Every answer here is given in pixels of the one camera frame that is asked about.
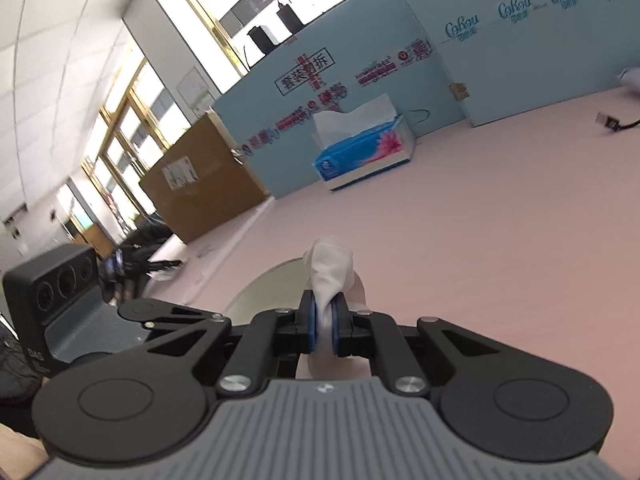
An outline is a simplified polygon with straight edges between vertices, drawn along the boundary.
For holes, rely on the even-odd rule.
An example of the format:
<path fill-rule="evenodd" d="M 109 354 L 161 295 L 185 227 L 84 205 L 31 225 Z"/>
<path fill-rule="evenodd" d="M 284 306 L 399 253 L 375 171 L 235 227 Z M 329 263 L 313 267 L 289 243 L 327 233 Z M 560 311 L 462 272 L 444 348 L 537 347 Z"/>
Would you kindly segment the white cleaning cloth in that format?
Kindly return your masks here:
<path fill-rule="evenodd" d="M 366 291 L 355 271 L 352 251 L 338 238 L 320 236 L 304 255 L 307 284 L 316 302 L 317 338 L 314 351 L 302 354 L 296 370 L 296 379 L 339 380 L 370 377 L 369 362 L 358 356 L 339 358 L 333 350 L 333 321 L 330 306 L 334 297 L 342 292 L 347 307 L 353 311 L 369 311 Z"/>

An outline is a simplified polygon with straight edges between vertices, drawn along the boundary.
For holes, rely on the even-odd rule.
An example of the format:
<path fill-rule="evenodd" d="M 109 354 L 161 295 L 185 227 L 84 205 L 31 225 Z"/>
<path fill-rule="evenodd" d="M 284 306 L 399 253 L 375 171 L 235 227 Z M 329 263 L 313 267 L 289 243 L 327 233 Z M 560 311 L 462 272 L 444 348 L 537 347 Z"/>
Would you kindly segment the white ceramic bowl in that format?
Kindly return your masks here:
<path fill-rule="evenodd" d="M 262 311 L 296 310 L 307 288 L 308 272 L 304 259 L 286 260 L 246 285 L 224 309 L 224 315 L 233 325 L 244 325 Z"/>

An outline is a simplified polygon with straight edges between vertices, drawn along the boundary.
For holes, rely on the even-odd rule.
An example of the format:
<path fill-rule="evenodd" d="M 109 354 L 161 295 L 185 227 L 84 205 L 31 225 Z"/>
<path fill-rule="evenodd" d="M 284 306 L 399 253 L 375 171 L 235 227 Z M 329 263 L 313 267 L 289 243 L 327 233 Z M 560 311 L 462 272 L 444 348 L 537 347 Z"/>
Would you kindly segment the brown cardboard box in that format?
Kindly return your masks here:
<path fill-rule="evenodd" d="M 140 186 L 163 222 L 186 244 L 268 197 L 265 185 L 212 110 L 163 154 Z"/>

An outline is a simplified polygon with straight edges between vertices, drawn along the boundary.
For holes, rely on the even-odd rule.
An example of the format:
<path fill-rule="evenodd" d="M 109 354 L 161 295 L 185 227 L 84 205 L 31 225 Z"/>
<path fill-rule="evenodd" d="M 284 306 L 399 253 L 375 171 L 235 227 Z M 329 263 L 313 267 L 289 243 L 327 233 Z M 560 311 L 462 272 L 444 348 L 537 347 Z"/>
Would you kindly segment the blue tissue box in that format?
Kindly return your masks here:
<path fill-rule="evenodd" d="M 321 153 L 314 170 L 331 191 L 410 162 L 416 137 L 387 94 L 349 113 L 314 115 Z"/>

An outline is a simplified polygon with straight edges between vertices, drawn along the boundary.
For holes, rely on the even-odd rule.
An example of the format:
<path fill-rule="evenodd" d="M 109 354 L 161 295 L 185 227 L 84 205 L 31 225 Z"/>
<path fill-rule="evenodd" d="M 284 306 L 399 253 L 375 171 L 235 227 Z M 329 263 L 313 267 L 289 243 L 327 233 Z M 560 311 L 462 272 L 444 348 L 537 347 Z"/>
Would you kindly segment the light blue cardboard panel left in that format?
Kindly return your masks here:
<path fill-rule="evenodd" d="M 388 96 L 416 136 L 460 122 L 435 48 L 405 0 L 345 0 L 262 58 L 215 103 L 276 197 L 318 179 L 314 115 Z"/>

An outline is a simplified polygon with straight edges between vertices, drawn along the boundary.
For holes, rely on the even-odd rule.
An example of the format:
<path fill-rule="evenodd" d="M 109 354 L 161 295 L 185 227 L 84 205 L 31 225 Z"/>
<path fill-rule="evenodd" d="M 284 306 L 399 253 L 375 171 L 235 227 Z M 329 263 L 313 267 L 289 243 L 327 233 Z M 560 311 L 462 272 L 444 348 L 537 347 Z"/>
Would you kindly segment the light blue cardboard panel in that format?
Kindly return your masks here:
<path fill-rule="evenodd" d="M 479 126 L 615 87 L 639 0 L 405 0 Z"/>
<path fill-rule="evenodd" d="M 318 179 L 314 115 L 388 96 L 416 136 L 460 122 L 435 48 L 405 0 L 345 0 L 262 58 L 215 103 L 276 197 Z"/>

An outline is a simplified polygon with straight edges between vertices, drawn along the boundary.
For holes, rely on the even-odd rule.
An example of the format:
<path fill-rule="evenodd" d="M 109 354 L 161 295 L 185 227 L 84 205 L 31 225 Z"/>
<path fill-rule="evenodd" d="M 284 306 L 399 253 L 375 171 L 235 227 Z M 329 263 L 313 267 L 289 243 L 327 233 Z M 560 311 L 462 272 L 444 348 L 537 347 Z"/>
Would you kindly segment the light blue cardboard panel right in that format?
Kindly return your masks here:
<path fill-rule="evenodd" d="M 405 0 L 479 126 L 615 87 L 639 0 Z"/>

